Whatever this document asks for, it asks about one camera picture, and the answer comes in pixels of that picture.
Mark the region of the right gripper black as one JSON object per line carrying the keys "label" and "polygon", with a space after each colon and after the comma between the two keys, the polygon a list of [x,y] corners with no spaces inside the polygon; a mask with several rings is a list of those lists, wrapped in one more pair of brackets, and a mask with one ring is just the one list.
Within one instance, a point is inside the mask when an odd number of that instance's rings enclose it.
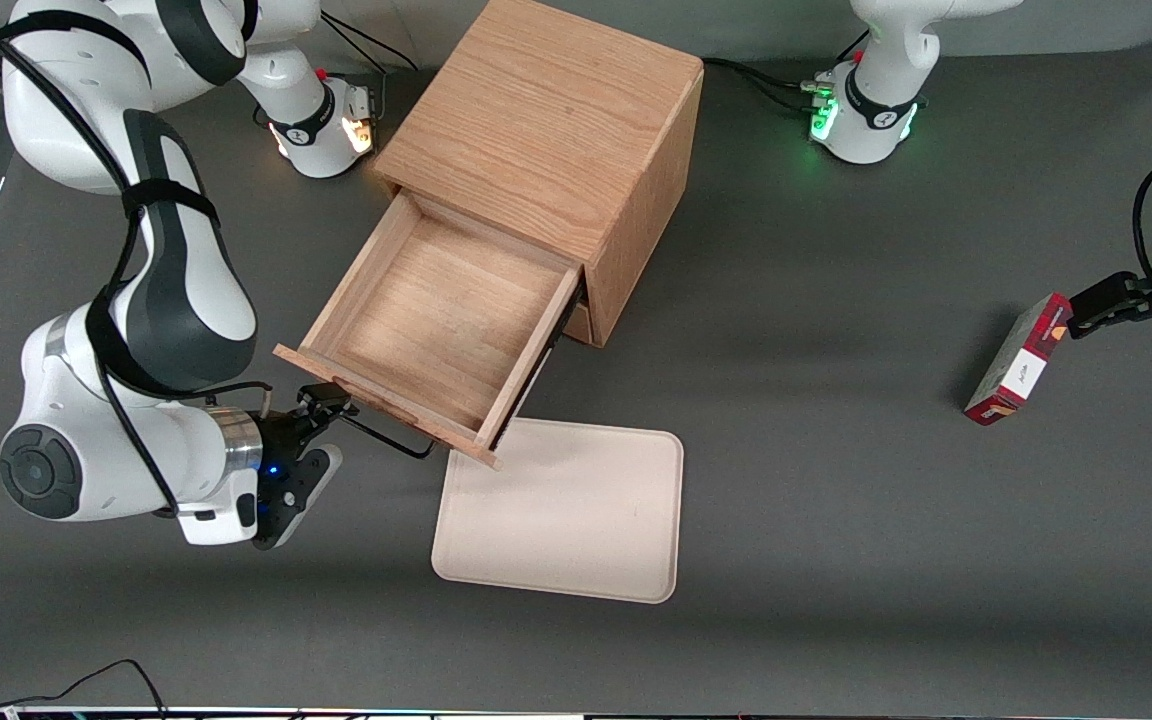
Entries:
{"label": "right gripper black", "polygon": [[291,473],[312,439],[338,420],[340,411],[351,409],[353,397],[338,384],[310,384],[300,388],[298,402],[305,407],[291,414],[259,415],[259,480],[282,479]]}

